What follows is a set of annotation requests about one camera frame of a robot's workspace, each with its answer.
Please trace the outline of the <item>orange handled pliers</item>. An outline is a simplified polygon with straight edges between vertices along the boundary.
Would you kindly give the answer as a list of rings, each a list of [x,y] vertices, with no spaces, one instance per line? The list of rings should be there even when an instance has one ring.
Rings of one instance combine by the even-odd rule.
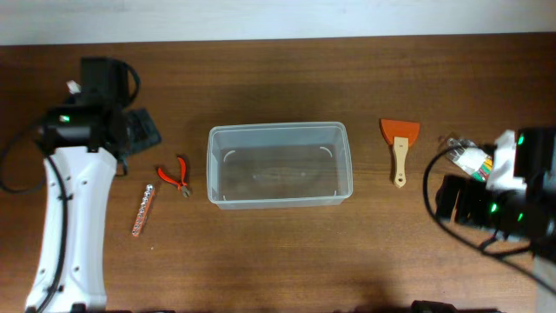
[[[188,174],[187,162],[182,156],[177,156],[176,159],[180,165],[180,176],[178,179],[169,176],[167,173],[164,172],[164,169],[162,167],[156,168],[156,174],[165,183],[169,183],[175,186],[176,189],[179,190],[185,198],[189,198],[191,196],[191,190],[187,182],[187,174]]]

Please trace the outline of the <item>orange scraper wooden handle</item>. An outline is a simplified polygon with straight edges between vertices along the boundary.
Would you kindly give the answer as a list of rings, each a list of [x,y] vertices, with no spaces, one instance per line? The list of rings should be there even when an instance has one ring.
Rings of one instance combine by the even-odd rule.
[[[397,188],[406,182],[406,160],[409,148],[412,147],[420,133],[420,124],[401,120],[382,118],[381,133],[390,146],[394,156],[394,179]]]

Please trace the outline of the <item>clear plastic container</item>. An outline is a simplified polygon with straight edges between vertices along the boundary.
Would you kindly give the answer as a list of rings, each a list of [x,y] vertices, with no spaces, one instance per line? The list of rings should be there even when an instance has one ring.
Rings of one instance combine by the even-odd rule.
[[[216,126],[206,176],[208,199],[221,210],[339,205],[354,191],[340,122]]]

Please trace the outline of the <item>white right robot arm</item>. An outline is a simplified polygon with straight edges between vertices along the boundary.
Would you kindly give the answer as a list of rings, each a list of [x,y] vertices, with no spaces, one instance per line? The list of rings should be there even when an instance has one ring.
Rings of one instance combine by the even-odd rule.
[[[458,242],[513,268],[538,286],[538,312],[555,310],[555,129],[507,130],[492,144],[448,136],[442,158],[464,171],[446,174],[427,213]]]

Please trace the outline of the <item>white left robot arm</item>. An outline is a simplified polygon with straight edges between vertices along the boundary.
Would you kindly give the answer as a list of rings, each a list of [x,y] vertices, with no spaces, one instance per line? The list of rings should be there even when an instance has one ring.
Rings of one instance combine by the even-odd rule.
[[[162,141],[149,113],[131,109],[141,80],[111,57],[81,61],[81,87],[38,124],[47,205],[28,312],[103,311],[103,241],[109,191],[127,157]]]

